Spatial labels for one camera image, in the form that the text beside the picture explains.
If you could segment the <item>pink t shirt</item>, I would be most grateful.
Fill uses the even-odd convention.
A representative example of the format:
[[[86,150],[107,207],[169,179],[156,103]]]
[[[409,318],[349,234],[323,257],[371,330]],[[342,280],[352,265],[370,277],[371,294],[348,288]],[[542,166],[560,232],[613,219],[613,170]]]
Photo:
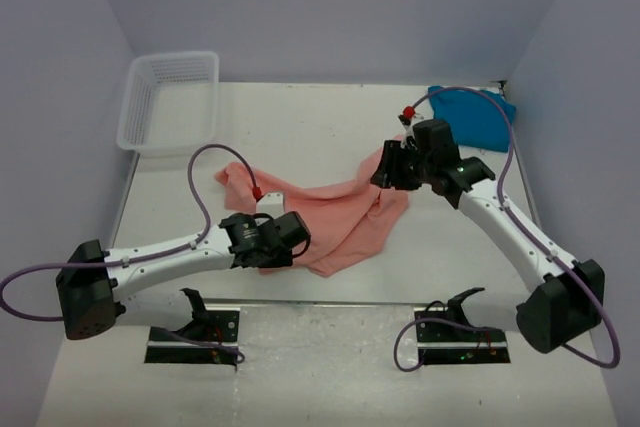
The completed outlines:
[[[254,171],[261,192],[283,193],[285,210],[298,212],[310,231],[310,247],[294,260],[296,267],[329,277],[384,250],[392,229],[409,208],[409,196],[370,183],[381,155],[377,150],[365,158],[353,179],[322,187],[303,188]]]

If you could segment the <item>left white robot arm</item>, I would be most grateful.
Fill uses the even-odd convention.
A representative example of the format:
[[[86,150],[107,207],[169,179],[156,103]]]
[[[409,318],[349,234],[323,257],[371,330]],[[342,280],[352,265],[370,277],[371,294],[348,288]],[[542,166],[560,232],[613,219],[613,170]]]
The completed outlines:
[[[142,325],[198,339],[208,326],[199,292],[159,293],[154,286],[205,271],[290,267],[310,240],[300,215],[288,212],[235,213],[199,236],[139,248],[105,252],[98,241],[85,242],[55,279],[65,335],[83,340]]]

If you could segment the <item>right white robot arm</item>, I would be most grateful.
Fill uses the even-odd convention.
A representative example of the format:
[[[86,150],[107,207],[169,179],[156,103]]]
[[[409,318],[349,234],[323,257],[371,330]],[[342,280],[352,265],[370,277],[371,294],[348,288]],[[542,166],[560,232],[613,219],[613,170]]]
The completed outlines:
[[[524,216],[480,158],[461,156],[446,122],[413,122],[402,139],[385,141],[370,182],[401,191],[428,185],[492,240],[529,292],[514,321],[536,351],[565,347],[601,323],[602,267],[578,261]]]

